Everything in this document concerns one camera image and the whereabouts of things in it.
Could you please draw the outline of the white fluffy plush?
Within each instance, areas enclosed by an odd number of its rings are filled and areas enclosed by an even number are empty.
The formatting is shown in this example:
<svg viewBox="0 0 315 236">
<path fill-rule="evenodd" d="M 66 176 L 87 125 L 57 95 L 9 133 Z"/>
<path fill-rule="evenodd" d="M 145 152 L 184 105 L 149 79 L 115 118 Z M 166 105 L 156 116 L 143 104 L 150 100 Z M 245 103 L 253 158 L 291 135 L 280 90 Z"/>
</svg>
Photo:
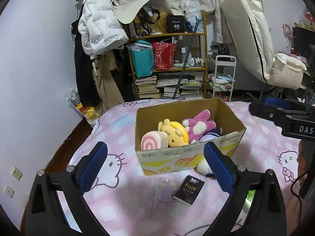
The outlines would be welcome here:
<svg viewBox="0 0 315 236">
<path fill-rule="evenodd" d="M 195 168 L 196 172 L 207 177 L 215 180 L 215 176 L 209 167 L 207 161 L 205 159 L 201 160 L 198 164 L 197 167 Z"/>
</svg>

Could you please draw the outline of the black hanging coat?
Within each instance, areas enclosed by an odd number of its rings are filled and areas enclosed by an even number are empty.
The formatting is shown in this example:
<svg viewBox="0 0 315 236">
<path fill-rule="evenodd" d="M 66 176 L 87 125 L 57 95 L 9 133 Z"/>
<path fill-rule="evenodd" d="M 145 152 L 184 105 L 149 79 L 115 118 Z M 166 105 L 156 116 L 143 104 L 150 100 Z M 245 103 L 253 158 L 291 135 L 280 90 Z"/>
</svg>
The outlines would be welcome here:
<svg viewBox="0 0 315 236">
<path fill-rule="evenodd" d="M 78 19 L 71 24 L 71 34 L 74 37 L 76 87 L 83 106 L 97 107 L 101 103 L 101 98 L 92 76 L 92 61 L 83 50 L 81 34 L 78 30 L 82 12 L 83 8 L 80 10 Z"/>
</svg>

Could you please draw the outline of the clear plastic purple packet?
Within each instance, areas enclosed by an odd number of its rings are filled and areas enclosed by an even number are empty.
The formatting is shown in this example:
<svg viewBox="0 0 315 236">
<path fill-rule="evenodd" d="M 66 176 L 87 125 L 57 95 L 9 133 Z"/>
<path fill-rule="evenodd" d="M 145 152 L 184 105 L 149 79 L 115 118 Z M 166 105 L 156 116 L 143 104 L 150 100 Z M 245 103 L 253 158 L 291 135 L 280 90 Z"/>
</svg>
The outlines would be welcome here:
<svg viewBox="0 0 315 236">
<path fill-rule="evenodd" d="M 175 183 L 167 178 L 157 177 L 154 181 L 154 206 L 160 202 L 172 202 L 175 192 Z"/>
</svg>

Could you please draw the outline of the white rolling cart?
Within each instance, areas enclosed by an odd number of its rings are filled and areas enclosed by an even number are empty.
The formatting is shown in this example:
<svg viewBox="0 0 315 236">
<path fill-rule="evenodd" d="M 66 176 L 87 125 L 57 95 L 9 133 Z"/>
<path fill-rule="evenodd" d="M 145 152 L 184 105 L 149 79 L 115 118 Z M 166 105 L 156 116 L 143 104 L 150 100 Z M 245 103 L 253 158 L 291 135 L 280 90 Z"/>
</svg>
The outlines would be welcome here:
<svg viewBox="0 0 315 236">
<path fill-rule="evenodd" d="M 231 101 L 235 84 L 236 57 L 231 55 L 209 55 L 210 65 L 214 71 L 208 74 L 208 85 L 212 97 L 219 97 L 226 102 Z"/>
</svg>

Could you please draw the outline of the beige hanging coat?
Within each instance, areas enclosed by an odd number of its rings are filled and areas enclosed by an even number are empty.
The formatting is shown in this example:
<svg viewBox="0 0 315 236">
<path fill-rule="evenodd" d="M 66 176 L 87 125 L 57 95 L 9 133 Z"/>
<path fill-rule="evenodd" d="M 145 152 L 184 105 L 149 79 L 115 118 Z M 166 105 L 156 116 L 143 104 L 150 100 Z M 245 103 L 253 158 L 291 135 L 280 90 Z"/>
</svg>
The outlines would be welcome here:
<svg viewBox="0 0 315 236">
<path fill-rule="evenodd" d="M 109 109 L 123 104 L 124 100 L 119 88 L 111 74 L 111 71 L 118 69 L 113 51 L 100 55 L 92 62 L 92 75 L 101 99 L 96 106 L 97 113 L 103 115 Z"/>
</svg>

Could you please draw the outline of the lower wall socket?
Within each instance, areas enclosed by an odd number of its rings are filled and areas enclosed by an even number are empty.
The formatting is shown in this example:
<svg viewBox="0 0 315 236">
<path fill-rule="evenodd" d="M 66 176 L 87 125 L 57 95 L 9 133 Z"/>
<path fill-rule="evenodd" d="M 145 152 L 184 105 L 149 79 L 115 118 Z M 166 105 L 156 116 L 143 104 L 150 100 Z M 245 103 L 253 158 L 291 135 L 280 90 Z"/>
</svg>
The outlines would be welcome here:
<svg viewBox="0 0 315 236">
<path fill-rule="evenodd" d="M 4 193 L 7 196 L 9 196 L 10 198 L 13 198 L 13 196 L 14 196 L 14 190 L 11 187 L 9 187 L 8 185 L 5 186 Z"/>
</svg>

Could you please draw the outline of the bag of plush toys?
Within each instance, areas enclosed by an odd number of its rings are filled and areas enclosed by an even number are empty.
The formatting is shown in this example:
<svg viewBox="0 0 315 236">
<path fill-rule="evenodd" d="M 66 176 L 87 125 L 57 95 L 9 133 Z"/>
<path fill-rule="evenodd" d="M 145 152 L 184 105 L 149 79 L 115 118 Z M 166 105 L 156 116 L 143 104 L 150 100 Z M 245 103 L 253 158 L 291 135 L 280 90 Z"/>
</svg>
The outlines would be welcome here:
<svg viewBox="0 0 315 236">
<path fill-rule="evenodd" d="M 84 117 L 91 127 L 95 126 L 97 120 L 100 118 L 100 115 L 94 107 L 82 104 L 77 87 L 70 87 L 70 90 L 67 92 L 65 98 L 70 107 L 75 109 L 82 117 Z"/>
</svg>

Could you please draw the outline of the pink plush toy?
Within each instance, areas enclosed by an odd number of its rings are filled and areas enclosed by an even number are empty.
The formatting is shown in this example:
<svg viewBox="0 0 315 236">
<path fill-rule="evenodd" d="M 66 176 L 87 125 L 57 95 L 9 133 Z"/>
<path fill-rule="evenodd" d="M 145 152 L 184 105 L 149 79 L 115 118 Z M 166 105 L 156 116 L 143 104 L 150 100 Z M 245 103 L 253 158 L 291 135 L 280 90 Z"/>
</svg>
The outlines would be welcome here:
<svg viewBox="0 0 315 236">
<path fill-rule="evenodd" d="M 205 109 L 194 118 L 187 118 L 182 121 L 182 125 L 188 133 L 190 144 L 196 143 L 201 139 L 204 133 L 216 128 L 216 123 L 210 120 L 210 117 L 210 111 Z"/>
</svg>

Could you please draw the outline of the yellow plush toy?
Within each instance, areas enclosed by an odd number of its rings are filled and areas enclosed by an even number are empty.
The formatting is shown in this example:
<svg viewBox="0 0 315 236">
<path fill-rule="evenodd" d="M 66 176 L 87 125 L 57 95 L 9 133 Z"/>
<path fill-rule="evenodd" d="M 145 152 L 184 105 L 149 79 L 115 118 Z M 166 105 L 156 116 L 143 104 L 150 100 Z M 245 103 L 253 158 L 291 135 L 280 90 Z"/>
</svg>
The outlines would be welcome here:
<svg viewBox="0 0 315 236">
<path fill-rule="evenodd" d="M 189 137 L 185 127 L 179 122 L 165 119 L 159 122 L 157 126 L 158 131 L 166 132 L 168 134 L 169 147 L 182 147 L 189 145 Z"/>
</svg>

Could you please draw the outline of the upper wall socket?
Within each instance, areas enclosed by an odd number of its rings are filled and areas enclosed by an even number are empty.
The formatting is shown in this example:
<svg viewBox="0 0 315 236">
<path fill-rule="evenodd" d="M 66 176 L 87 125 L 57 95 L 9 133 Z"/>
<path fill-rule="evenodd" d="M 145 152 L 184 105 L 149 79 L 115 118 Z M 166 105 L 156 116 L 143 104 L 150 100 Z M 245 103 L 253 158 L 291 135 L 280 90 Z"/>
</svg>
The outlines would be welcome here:
<svg viewBox="0 0 315 236">
<path fill-rule="evenodd" d="M 18 181 L 21 180 L 21 177 L 23 176 L 23 173 L 17 168 L 14 167 L 13 171 L 11 172 L 11 175 Z"/>
</svg>

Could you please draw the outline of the black box with 40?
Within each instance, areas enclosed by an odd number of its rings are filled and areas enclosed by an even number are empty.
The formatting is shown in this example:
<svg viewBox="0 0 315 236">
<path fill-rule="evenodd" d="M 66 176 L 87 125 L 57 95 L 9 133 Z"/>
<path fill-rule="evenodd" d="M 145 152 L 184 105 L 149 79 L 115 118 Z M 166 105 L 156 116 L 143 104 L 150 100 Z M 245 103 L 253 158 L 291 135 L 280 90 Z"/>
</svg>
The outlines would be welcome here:
<svg viewBox="0 0 315 236">
<path fill-rule="evenodd" d="M 183 33 L 185 31 L 185 19 L 183 16 L 167 16 L 167 33 Z"/>
</svg>

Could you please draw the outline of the red patterned bag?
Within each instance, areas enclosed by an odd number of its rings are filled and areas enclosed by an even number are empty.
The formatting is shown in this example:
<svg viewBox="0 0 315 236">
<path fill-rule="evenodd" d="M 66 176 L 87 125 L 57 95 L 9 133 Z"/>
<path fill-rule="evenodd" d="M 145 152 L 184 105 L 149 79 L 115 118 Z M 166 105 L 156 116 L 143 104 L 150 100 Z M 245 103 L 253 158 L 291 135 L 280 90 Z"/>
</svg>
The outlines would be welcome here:
<svg viewBox="0 0 315 236">
<path fill-rule="evenodd" d="M 153 42 L 154 67 L 156 70 L 170 70 L 173 67 L 177 44 Z"/>
</svg>

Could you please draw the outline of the white puffer jacket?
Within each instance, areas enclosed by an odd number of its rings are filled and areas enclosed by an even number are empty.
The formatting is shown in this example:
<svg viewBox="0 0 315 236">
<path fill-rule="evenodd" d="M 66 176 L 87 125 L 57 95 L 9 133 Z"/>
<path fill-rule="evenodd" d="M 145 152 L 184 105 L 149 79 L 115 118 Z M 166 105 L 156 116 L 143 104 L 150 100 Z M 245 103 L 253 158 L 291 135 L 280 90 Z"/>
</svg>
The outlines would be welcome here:
<svg viewBox="0 0 315 236">
<path fill-rule="evenodd" d="M 111 0 L 83 0 L 78 30 L 83 50 L 92 60 L 128 41 L 113 12 Z"/>
</svg>

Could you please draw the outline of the cream reclining chair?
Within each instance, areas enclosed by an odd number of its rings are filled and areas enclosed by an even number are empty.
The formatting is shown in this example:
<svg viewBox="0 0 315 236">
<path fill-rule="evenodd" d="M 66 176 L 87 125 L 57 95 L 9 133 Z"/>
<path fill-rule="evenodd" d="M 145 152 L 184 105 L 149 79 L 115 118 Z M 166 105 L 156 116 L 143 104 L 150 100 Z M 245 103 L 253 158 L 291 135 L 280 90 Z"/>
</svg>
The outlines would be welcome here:
<svg viewBox="0 0 315 236">
<path fill-rule="evenodd" d="M 275 53 L 260 0 L 224 0 L 220 4 L 233 43 L 246 70 L 268 85 L 297 90 L 306 65 L 284 53 Z"/>
</svg>

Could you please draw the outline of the green pole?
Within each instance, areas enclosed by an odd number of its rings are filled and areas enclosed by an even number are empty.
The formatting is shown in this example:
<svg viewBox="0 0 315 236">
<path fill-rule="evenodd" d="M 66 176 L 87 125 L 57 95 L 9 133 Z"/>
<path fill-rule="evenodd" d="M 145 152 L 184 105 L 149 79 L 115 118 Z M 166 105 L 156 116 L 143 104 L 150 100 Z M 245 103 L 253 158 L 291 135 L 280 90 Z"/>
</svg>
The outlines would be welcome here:
<svg viewBox="0 0 315 236">
<path fill-rule="evenodd" d="M 189 43 L 189 46 L 188 46 L 188 50 L 186 52 L 186 57 L 185 57 L 185 60 L 184 60 L 183 66 L 182 66 L 182 70 L 181 70 L 181 73 L 179 75 L 179 78 L 178 78 L 178 81 L 177 81 L 177 84 L 176 84 L 175 91 L 174 91 L 173 96 L 172 96 L 172 100 L 175 100 L 175 97 L 177 95 L 179 86 L 181 84 L 181 79 L 183 77 L 184 71 L 186 69 L 186 65 L 188 63 L 188 57 L 189 57 L 189 54 L 191 52 L 191 48 L 192 48 L 192 45 L 193 45 L 193 42 L 194 42 L 194 38 L 196 36 L 197 28 L 198 28 L 200 22 L 202 21 L 202 19 L 199 19 L 198 17 L 195 17 L 195 19 L 196 19 L 196 24 L 195 24 L 195 27 L 194 27 L 193 35 L 191 37 L 191 40 L 190 40 L 190 43 Z"/>
</svg>

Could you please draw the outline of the cardboard box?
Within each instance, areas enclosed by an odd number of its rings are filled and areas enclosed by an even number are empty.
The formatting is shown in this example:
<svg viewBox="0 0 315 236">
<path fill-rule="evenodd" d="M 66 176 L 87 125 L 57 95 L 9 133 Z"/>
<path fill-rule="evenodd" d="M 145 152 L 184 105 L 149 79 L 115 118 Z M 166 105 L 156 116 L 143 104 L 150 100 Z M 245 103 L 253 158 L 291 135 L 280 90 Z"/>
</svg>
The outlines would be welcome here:
<svg viewBox="0 0 315 236">
<path fill-rule="evenodd" d="M 221 99 L 175 101 L 139 108 L 135 152 L 146 176 L 196 168 L 206 142 L 233 155 L 246 127 Z"/>
</svg>

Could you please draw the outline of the pink swirl roll plush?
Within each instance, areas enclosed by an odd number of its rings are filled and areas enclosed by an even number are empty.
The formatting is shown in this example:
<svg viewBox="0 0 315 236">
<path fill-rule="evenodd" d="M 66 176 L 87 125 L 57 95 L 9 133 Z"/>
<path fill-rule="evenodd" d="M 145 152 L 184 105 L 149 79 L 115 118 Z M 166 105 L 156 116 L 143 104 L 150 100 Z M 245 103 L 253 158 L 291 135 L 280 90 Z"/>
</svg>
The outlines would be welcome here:
<svg viewBox="0 0 315 236">
<path fill-rule="evenodd" d="M 161 131 L 146 133 L 140 142 L 141 151 L 164 149 L 168 146 L 168 134 Z"/>
</svg>

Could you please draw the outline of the wall socket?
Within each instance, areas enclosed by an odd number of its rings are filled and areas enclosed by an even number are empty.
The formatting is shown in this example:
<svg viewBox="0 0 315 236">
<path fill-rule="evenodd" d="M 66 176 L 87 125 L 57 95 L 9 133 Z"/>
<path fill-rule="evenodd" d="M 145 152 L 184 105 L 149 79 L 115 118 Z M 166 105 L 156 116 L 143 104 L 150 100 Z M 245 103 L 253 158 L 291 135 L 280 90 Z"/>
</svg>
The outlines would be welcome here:
<svg viewBox="0 0 315 236">
<path fill-rule="evenodd" d="M 8 185 L 5 186 L 4 193 L 7 196 L 9 196 L 10 198 L 13 198 L 13 196 L 14 196 L 14 190 L 11 187 L 9 187 Z"/>
<path fill-rule="evenodd" d="M 11 175 L 18 181 L 21 180 L 21 177 L 23 176 L 23 173 L 17 168 L 14 167 L 13 171 L 11 172 Z"/>
</svg>

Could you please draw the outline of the teal bag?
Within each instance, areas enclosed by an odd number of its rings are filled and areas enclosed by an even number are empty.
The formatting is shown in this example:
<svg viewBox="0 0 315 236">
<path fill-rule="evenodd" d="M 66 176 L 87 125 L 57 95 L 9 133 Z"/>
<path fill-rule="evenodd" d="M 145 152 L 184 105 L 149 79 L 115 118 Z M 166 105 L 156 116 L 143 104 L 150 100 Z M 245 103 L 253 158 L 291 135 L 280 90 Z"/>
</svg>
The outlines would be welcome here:
<svg viewBox="0 0 315 236">
<path fill-rule="evenodd" d="M 148 77 L 154 70 L 154 53 L 151 43 L 138 40 L 127 45 L 130 51 L 133 66 L 138 78 Z"/>
</svg>

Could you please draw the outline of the pink Hello Kitty bedsheet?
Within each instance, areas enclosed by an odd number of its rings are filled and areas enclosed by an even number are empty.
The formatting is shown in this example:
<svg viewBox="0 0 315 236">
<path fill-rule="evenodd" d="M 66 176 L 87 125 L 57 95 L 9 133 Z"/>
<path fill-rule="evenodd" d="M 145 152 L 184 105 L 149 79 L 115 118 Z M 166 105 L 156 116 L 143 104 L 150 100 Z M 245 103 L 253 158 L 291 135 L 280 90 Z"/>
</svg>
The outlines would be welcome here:
<svg viewBox="0 0 315 236">
<path fill-rule="evenodd" d="M 135 143 L 136 111 L 147 102 L 122 104 L 107 111 L 70 159 L 75 165 L 97 142 L 108 146 L 105 171 L 84 195 L 110 235 L 202 235 L 227 200 L 217 181 L 194 169 L 146 176 Z M 298 225 L 297 139 L 284 137 L 272 122 L 253 117 L 248 104 L 230 108 L 246 127 L 232 160 L 252 171 L 275 171 L 283 193 L 287 231 Z"/>
</svg>

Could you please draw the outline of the wooden shelf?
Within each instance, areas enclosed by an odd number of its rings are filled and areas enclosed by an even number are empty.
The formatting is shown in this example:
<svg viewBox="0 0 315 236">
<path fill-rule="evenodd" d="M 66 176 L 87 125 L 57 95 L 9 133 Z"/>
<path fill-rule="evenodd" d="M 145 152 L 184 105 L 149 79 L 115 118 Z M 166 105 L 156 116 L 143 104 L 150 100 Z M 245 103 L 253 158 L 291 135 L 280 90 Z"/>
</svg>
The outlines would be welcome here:
<svg viewBox="0 0 315 236">
<path fill-rule="evenodd" d="M 137 99 L 201 99 L 207 92 L 206 13 L 195 19 L 196 30 L 132 38 L 128 41 Z"/>
</svg>

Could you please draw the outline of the white purple round plush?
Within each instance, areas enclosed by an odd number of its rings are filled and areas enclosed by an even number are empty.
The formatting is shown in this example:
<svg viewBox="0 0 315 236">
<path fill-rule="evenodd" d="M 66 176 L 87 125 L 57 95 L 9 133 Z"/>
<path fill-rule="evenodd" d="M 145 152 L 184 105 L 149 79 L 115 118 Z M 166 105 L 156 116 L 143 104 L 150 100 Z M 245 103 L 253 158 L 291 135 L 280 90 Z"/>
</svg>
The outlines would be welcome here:
<svg viewBox="0 0 315 236">
<path fill-rule="evenodd" d="M 205 133 L 201 136 L 201 138 L 199 139 L 199 143 L 200 143 L 200 142 L 212 141 L 212 140 L 214 140 L 214 139 L 216 139 L 216 138 L 221 137 L 221 134 L 222 134 L 222 129 L 221 129 L 221 128 L 220 128 L 220 129 L 214 128 L 214 129 L 212 129 L 212 130 L 210 130 L 210 131 L 208 131 L 208 132 L 205 132 Z"/>
</svg>

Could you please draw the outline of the stack of books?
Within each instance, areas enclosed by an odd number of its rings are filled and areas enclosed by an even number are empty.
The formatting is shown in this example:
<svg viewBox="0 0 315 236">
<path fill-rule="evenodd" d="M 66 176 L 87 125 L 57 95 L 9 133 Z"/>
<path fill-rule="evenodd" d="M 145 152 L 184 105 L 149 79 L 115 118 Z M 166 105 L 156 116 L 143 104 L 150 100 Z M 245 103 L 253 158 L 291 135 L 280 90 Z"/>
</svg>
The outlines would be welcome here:
<svg viewBox="0 0 315 236">
<path fill-rule="evenodd" d="M 156 87 L 157 76 L 136 79 L 136 87 L 140 99 L 159 99 L 161 93 Z"/>
</svg>

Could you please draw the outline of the cream mat on shelf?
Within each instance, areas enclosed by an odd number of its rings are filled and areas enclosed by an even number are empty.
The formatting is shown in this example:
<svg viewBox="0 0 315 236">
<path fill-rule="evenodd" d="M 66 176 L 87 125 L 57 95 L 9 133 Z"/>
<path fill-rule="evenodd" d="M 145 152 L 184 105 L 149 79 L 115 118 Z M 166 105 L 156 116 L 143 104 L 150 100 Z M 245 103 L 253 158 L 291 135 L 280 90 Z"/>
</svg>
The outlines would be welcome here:
<svg viewBox="0 0 315 236">
<path fill-rule="evenodd" d="M 141 8 L 144 6 L 152 6 L 164 10 L 169 15 L 182 16 L 182 12 L 172 9 L 167 0 L 136 0 L 124 5 L 115 5 L 112 0 L 112 10 L 119 22 L 123 24 L 131 23 Z"/>
</svg>

